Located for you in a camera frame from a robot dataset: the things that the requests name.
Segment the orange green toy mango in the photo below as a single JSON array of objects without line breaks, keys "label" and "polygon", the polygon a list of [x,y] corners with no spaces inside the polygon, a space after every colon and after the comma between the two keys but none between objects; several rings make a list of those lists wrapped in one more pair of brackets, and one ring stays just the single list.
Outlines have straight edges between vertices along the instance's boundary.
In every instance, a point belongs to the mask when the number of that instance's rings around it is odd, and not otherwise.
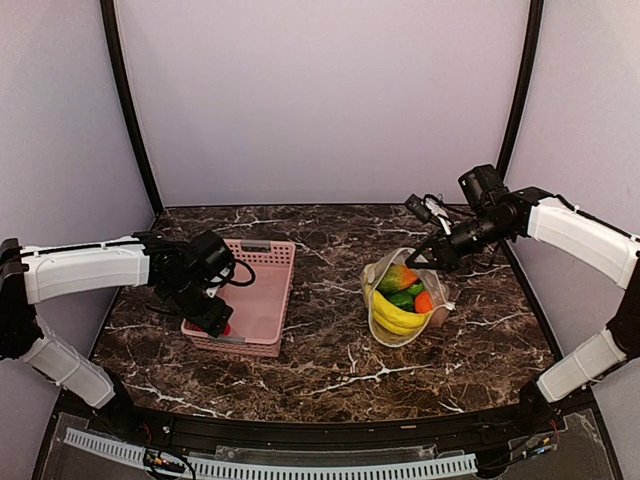
[{"label": "orange green toy mango", "polygon": [[377,285],[382,294],[394,294],[405,290],[418,281],[418,276],[406,265],[391,265]]}]

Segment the orange toy fruit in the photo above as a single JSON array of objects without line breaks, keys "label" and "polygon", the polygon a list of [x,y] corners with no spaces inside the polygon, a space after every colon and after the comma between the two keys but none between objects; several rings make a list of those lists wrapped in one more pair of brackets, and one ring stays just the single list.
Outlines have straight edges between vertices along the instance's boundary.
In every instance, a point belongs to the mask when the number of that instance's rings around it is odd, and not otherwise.
[{"label": "orange toy fruit", "polygon": [[427,291],[423,291],[414,298],[414,311],[417,314],[427,314],[434,309],[432,299]]}]

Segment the clear dotted zip bag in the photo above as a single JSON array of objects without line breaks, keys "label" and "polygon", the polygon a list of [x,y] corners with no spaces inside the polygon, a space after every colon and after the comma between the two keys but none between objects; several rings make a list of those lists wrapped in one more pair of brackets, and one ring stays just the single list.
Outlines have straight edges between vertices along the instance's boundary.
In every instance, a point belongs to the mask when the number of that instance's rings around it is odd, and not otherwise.
[{"label": "clear dotted zip bag", "polygon": [[428,327],[440,327],[455,309],[447,285],[430,269],[411,268],[413,248],[399,248],[365,265],[361,287],[374,339],[400,348]]}]

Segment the red toy fruit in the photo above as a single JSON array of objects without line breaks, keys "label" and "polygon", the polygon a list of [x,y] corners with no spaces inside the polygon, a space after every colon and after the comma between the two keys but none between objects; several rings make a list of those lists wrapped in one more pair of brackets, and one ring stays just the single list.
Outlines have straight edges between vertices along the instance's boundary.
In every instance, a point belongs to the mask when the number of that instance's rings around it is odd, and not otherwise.
[{"label": "red toy fruit", "polygon": [[[195,331],[195,332],[204,332],[206,333],[204,330],[202,330],[200,327],[198,327],[197,325],[191,324],[189,322],[186,322],[185,325],[187,325],[189,327],[189,329],[191,331]],[[231,333],[231,325],[227,324],[224,328],[224,330],[222,331],[222,333],[220,334],[221,336],[227,336]]]}]

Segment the yellow toy banana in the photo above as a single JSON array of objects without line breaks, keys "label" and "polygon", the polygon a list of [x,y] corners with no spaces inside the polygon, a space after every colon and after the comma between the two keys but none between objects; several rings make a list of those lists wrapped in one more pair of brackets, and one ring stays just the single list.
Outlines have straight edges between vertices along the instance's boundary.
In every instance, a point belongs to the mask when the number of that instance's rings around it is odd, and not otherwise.
[{"label": "yellow toy banana", "polygon": [[419,333],[429,322],[434,310],[412,313],[389,302],[379,291],[366,285],[364,290],[367,305],[373,307],[373,320],[385,330],[400,336]]}]

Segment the pink plastic basket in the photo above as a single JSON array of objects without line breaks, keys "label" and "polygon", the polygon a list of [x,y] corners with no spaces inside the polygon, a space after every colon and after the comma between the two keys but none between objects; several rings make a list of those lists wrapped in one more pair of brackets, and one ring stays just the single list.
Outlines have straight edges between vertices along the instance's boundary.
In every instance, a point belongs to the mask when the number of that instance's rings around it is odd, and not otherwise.
[{"label": "pink plastic basket", "polygon": [[217,294],[233,308],[228,332],[212,337],[183,321],[181,331],[195,347],[232,354],[276,358],[294,278],[296,246],[289,241],[228,239],[237,260],[256,274],[247,287],[227,285]]}]

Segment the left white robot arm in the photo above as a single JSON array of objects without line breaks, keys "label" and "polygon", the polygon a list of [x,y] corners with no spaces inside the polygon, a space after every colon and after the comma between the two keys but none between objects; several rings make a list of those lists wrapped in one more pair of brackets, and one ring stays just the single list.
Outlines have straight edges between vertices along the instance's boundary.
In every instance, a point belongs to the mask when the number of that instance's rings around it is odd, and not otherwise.
[{"label": "left white robot arm", "polygon": [[51,248],[1,244],[1,357],[21,360],[70,391],[120,436],[141,427],[122,382],[56,335],[38,316],[47,300],[116,287],[150,287],[167,311],[217,337],[233,313],[218,297],[230,284],[234,255],[217,234],[190,241],[157,232]]}]

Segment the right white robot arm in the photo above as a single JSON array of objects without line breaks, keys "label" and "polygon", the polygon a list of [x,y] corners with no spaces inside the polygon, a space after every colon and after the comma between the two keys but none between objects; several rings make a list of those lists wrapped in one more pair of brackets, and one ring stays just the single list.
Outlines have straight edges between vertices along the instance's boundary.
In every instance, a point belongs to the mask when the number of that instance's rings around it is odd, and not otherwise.
[{"label": "right white robot arm", "polygon": [[430,236],[410,254],[408,267],[452,271],[490,243],[521,237],[567,254],[622,293],[601,330],[521,388],[510,424],[530,434],[566,397],[638,358],[639,239],[537,187],[473,187],[467,197],[473,216]]}]

